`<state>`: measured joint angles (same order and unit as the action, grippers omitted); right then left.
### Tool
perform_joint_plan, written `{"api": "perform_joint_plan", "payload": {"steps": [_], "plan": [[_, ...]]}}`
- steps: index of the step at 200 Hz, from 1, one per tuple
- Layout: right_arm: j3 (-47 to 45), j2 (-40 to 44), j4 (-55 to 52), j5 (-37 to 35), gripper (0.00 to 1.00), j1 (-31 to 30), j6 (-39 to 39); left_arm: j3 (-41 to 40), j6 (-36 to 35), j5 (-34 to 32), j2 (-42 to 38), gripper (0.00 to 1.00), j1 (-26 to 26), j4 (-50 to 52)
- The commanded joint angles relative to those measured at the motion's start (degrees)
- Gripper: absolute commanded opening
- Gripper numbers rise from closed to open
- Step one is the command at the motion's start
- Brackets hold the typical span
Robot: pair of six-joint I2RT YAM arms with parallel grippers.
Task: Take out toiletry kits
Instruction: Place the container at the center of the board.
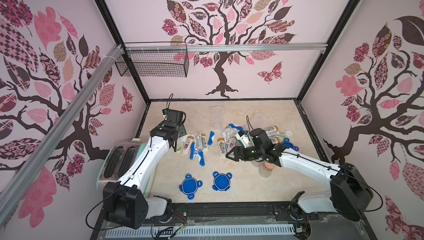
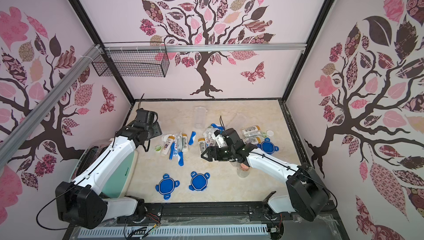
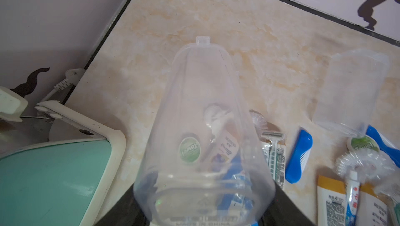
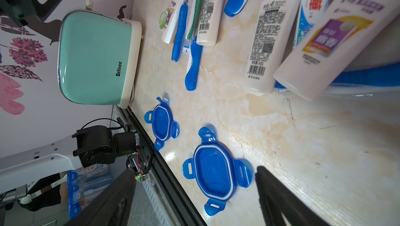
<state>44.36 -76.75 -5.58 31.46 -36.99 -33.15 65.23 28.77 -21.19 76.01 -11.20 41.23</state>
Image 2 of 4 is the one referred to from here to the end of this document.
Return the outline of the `clear plastic toiletry bag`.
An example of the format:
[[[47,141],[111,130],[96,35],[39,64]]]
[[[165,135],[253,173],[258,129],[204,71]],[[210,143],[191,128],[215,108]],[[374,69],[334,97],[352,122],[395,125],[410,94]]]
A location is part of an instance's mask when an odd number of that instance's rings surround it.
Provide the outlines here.
[[[216,132],[218,132],[218,134],[220,134],[220,130],[213,127],[213,126],[209,126],[203,133],[205,142],[206,142],[206,146],[216,146]]]

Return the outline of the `blue lid toiletry container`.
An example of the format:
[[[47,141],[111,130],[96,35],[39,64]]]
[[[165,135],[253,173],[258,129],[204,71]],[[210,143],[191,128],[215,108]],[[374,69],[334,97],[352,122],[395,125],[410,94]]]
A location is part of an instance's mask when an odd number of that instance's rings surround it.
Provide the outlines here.
[[[204,106],[194,108],[194,127],[198,130],[205,128],[207,109]]]
[[[228,124],[228,128],[233,128],[236,131],[240,131],[244,128],[246,122],[247,117],[243,113],[237,113]]]

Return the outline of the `detached blue container lid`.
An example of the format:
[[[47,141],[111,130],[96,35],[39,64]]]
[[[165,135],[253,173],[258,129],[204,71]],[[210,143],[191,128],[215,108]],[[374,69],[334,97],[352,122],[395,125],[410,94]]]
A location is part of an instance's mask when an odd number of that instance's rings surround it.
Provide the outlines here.
[[[272,143],[270,138],[265,138],[257,147],[269,155],[279,151],[279,147]]]

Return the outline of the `small white round cap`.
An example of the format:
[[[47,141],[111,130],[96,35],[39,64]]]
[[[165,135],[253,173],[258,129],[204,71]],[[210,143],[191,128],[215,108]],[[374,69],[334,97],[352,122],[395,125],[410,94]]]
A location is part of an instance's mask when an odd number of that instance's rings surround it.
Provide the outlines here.
[[[274,136],[274,132],[272,130],[268,130],[268,131],[266,131],[266,135],[267,135],[267,137],[272,137],[272,136]]]

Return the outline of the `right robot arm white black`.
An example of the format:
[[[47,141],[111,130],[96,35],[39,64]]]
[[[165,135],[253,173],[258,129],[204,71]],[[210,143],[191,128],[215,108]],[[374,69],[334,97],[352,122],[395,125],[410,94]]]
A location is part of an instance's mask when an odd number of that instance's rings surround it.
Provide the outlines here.
[[[278,159],[258,145],[244,142],[233,129],[213,133],[216,145],[201,152],[209,162],[237,162],[258,169],[286,184],[287,196],[271,196],[266,205],[274,212],[295,212],[307,221],[314,221],[331,198],[315,169],[309,164],[296,165]]]

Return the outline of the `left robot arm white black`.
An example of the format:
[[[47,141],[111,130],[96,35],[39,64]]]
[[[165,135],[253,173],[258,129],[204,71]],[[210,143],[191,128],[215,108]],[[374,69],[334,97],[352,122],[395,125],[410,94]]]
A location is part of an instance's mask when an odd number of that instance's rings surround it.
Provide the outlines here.
[[[103,221],[144,214],[144,201],[139,198],[102,198],[107,181],[124,160],[139,146],[149,149],[150,139],[161,136],[158,114],[138,109],[136,118],[123,126],[106,150],[71,182],[57,186],[56,206],[59,220],[94,229]]]

